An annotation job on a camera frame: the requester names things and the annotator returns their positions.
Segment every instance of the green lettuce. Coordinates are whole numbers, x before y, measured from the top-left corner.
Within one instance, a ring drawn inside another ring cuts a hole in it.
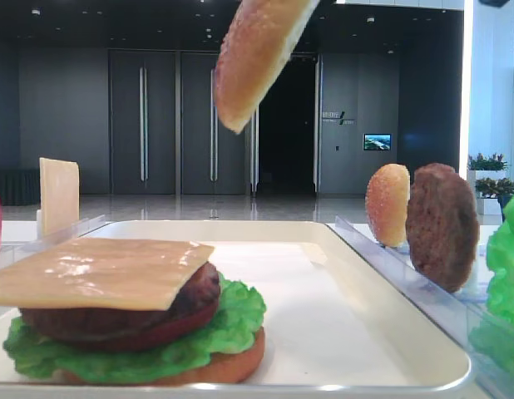
[[[266,306],[255,288],[220,276],[220,304],[205,327],[145,352],[84,352],[43,337],[21,318],[12,320],[3,348],[18,373],[35,379],[67,370],[93,384],[142,384],[202,367],[212,353],[240,353],[253,346]]]
[[[488,284],[488,312],[514,327],[514,196],[504,209],[505,222],[488,239],[487,267],[494,273]],[[469,336],[477,353],[514,375],[514,331],[504,324],[481,321]]]

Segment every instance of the white tray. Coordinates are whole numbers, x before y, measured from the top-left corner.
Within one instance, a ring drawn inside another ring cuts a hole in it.
[[[2,350],[9,322],[17,316],[11,310],[0,317],[0,398],[106,398],[111,393],[121,399],[143,393],[168,399],[244,393],[248,398],[460,399],[473,381],[466,352],[323,224],[130,221],[88,235],[215,245],[212,263],[227,278],[255,286],[268,306],[261,367],[245,384],[231,387],[75,388],[58,379],[33,385],[15,373]]]

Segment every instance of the sign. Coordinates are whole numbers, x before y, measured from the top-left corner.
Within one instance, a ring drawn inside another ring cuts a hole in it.
[[[346,115],[346,111],[339,111],[339,112],[324,111],[324,112],[322,112],[322,121],[338,123],[341,126],[354,125],[355,119],[345,118],[345,115]]]

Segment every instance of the ceiling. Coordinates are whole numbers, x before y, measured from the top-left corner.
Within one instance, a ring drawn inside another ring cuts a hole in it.
[[[22,46],[216,51],[240,0],[0,0],[0,38]],[[40,15],[33,15],[33,8]],[[375,22],[368,23],[367,18]],[[462,26],[462,12],[321,0],[297,52],[398,52]]]

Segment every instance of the white planter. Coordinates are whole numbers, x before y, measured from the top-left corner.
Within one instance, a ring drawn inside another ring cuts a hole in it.
[[[501,214],[501,206],[497,198],[477,198],[478,214]]]
[[[492,180],[500,180],[507,177],[507,172],[505,170],[469,170],[467,172],[467,183],[472,187],[473,191],[475,191],[475,195],[479,198],[479,194],[477,190],[475,190],[475,182],[480,179],[492,179]]]

